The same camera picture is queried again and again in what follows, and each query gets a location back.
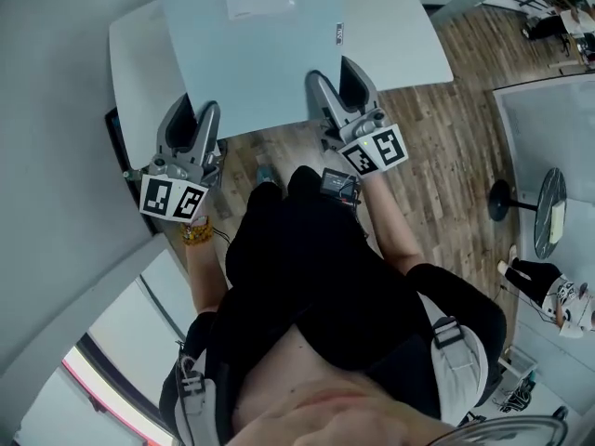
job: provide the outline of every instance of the bracelet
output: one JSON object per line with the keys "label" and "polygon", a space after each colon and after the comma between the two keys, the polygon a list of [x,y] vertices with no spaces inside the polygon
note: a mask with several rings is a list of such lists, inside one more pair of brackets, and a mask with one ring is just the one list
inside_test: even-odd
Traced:
{"label": "bracelet", "polygon": [[180,223],[179,230],[182,235],[182,241],[187,246],[206,243],[213,238],[213,224],[211,223],[211,218],[209,216],[206,217],[206,223],[204,225],[194,227],[192,225]]}

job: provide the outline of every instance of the black shirt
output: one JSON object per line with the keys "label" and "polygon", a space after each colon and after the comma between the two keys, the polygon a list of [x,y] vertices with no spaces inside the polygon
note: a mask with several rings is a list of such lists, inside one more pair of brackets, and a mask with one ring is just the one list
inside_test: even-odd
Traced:
{"label": "black shirt", "polygon": [[[457,315],[448,312],[449,297],[478,295],[472,286],[431,265],[403,276],[368,246],[350,210],[325,199],[249,211],[226,269],[233,288],[218,313],[192,324],[184,352],[197,359],[208,348],[207,376],[217,378],[221,365],[233,370],[221,413],[229,424],[243,378],[292,324],[329,363],[367,374],[396,400],[440,418],[433,334],[417,292]],[[172,370],[160,410],[174,433],[177,400]]]}

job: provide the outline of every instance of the black table base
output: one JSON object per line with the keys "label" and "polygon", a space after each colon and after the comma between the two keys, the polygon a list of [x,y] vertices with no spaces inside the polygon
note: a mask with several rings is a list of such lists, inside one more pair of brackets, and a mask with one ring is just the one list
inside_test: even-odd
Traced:
{"label": "black table base", "polygon": [[487,209],[490,217],[494,221],[502,221],[511,206],[525,208],[527,210],[537,211],[534,204],[521,203],[511,198],[510,185],[506,180],[498,180],[490,190],[490,197],[487,203]]}

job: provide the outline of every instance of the person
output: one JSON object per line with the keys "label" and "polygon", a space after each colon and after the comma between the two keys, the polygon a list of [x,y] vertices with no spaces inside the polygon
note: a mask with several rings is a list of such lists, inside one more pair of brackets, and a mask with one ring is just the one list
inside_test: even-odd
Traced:
{"label": "person", "polygon": [[595,32],[595,5],[583,11],[577,7],[562,11],[556,7],[558,15],[546,17],[535,26],[526,25],[522,34],[529,40],[541,40],[564,34],[580,35]]}
{"label": "person", "polygon": [[561,336],[580,338],[595,330],[595,301],[586,282],[577,289],[553,264],[521,261],[514,244],[509,263],[500,261],[498,271],[552,318]]}
{"label": "person", "polygon": [[270,167],[258,169],[225,261],[230,290],[208,216],[182,229],[198,317],[164,382],[165,423],[181,436],[180,370],[188,358],[205,358],[205,377],[217,380],[221,445],[421,446],[452,431],[441,421],[451,408],[431,357],[438,324],[420,295],[470,328],[484,350],[478,395],[463,415],[498,376],[502,310],[424,260],[384,176],[362,181],[383,257],[351,207],[321,195],[311,168],[297,169],[285,199],[274,180]]}

